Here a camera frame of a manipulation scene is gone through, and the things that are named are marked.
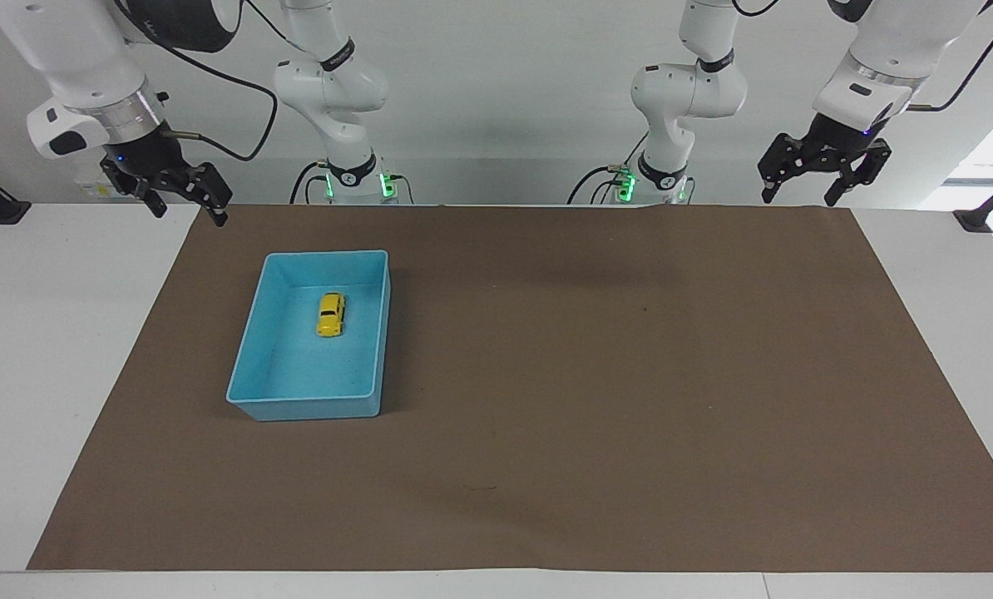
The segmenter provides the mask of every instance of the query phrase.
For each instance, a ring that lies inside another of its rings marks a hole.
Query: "green light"
[[[385,173],[379,173],[378,178],[382,181],[382,195],[383,197],[394,197],[397,194],[397,186],[389,180],[389,177]]]
[[[622,181],[622,189],[619,189],[619,201],[629,204],[633,201],[633,189],[637,186],[637,177],[633,173],[625,173],[626,181]]]

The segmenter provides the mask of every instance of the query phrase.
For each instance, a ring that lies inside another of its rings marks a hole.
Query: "blue object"
[[[344,332],[324,338],[330,292],[345,296]],[[388,317],[385,251],[268,255],[227,401],[260,421],[378,416]]]

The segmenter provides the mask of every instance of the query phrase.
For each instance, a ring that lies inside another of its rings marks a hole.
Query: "toy car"
[[[319,322],[315,333],[320,337],[338,337],[345,320],[345,296],[340,293],[327,293],[319,300]]]

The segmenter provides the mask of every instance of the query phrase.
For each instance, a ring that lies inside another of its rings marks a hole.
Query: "black tripod foot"
[[[978,216],[976,210],[956,210],[954,211],[954,215],[966,232],[970,232],[971,234],[991,233],[991,227]]]
[[[12,204],[7,204],[7,208],[2,209],[2,212],[7,212],[6,215],[0,215],[0,225],[15,225],[17,224],[26,213],[30,210],[29,201],[14,201]]]

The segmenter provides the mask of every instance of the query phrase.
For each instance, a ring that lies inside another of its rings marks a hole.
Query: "white table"
[[[993,598],[993,575],[21,572],[194,215],[35,205],[0,227],[0,597]],[[993,458],[991,237],[946,213],[855,216]]]

